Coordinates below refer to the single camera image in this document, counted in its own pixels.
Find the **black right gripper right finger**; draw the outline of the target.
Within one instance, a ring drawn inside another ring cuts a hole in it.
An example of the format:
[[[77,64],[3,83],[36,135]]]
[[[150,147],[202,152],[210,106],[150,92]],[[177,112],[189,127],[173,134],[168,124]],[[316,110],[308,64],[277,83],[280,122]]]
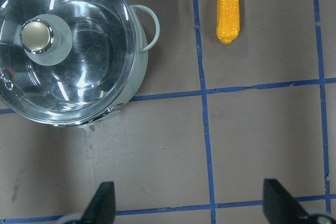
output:
[[[264,179],[263,213],[271,224],[309,223],[310,216],[276,179]]]

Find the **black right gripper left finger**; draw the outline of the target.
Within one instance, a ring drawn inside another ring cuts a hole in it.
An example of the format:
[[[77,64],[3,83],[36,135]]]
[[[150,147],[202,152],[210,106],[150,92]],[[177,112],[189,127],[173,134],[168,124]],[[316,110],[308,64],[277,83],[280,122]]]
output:
[[[103,182],[81,217],[81,223],[114,223],[116,216],[114,182]]]

